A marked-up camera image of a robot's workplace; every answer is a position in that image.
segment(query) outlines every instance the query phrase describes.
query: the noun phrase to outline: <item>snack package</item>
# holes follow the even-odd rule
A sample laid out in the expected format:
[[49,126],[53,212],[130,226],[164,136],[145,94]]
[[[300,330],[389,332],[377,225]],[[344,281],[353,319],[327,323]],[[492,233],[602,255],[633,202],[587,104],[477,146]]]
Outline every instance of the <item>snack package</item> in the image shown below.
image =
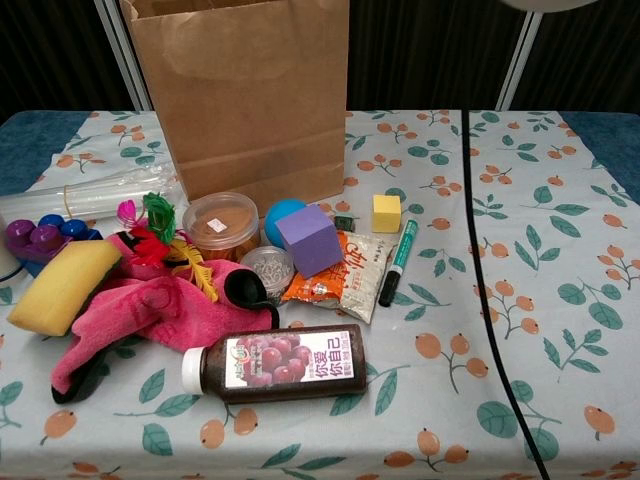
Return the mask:
[[305,280],[296,273],[282,301],[300,300],[371,323],[378,289],[392,244],[350,232],[338,232],[344,261]]

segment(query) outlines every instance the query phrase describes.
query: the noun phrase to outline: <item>yellow foam cube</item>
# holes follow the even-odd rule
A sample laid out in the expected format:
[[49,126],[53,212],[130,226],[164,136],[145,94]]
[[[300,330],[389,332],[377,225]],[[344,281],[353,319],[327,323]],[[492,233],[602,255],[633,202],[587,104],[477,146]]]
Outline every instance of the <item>yellow foam cube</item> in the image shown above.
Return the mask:
[[121,256],[107,240],[69,243],[35,278],[8,320],[43,335],[64,335]]
[[396,233],[400,230],[402,206],[397,195],[373,196],[373,222],[371,230],[378,233]]

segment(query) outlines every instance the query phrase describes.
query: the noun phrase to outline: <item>bottle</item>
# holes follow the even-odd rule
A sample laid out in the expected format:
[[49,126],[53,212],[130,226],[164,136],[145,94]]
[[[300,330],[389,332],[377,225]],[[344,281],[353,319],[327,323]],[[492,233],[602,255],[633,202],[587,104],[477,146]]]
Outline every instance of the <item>bottle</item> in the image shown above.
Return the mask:
[[267,402],[363,393],[367,388],[358,325],[229,334],[212,347],[191,348],[182,385],[226,403]]

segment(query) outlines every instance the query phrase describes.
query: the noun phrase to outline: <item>green marker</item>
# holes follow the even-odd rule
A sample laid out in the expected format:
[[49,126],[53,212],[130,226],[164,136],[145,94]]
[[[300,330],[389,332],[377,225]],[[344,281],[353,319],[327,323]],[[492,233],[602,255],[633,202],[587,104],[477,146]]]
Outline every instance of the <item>green marker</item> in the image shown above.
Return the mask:
[[402,231],[402,237],[400,238],[400,245],[396,251],[396,256],[393,258],[393,263],[389,267],[387,276],[384,279],[382,285],[382,292],[378,299],[378,304],[383,307],[388,307],[393,301],[393,297],[396,294],[396,288],[398,288],[398,282],[404,272],[404,267],[407,265],[409,259],[409,252],[411,251],[411,245],[416,239],[418,234],[418,222],[415,220],[407,220],[404,230]]

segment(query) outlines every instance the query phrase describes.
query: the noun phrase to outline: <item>yellow feather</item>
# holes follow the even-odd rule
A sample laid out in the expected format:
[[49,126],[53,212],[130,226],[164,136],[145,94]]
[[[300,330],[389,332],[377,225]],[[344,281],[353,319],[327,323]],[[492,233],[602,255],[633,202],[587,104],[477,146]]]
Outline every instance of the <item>yellow feather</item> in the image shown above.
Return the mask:
[[195,246],[189,245],[179,238],[174,238],[171,242],[171,251],[165,258],[174,262],[187,260],[189,262],[188,266],[178,266],[173,269],[172,273],[175,275],[191,268],[190,280],[196,281],[196,286],[202,290],[209,300],[212,302],[218,301],[218,291],[213,286],[211,268],[201,265],[204,260],[202,259],[202,254]]

